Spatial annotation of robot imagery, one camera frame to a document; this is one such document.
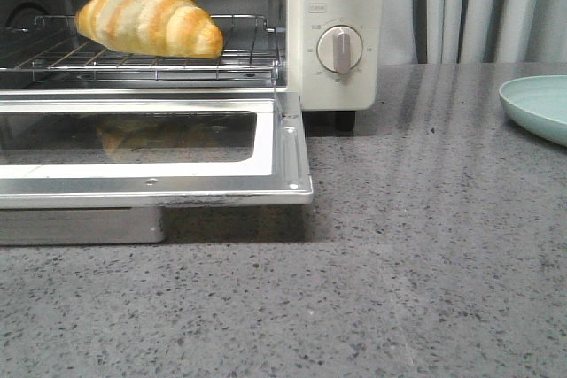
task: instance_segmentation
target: light blue plate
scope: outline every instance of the light blue plate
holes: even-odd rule
[[[567,75],[525,77],[500,87],[504,111],[517,124],[567,146]]]

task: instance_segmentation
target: countertop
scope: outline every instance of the countertop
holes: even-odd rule
[[[315,200],[172,210],[152,245],[0,250],[2,377],[567,375],[567,149],[498,88],[566,65],[387,66]]]

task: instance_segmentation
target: white knob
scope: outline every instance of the white knob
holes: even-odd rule
[[[351,27],[337,26],[323,33],[317,43],[317,57],[328,70],[348,74],[362,56],[362,39]]]

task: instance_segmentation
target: curtain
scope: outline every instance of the curtain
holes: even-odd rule
[[[567,61],[567,0],[384,0],[381,64]]]

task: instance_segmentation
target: oven door frame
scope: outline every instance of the oven door frame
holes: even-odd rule
[[[235,163],[0,165],[0,209],[309,204],[314,192],[299,95],[246,92],[3,91],[2,113],[241,111],[259,118],[252,156]]]

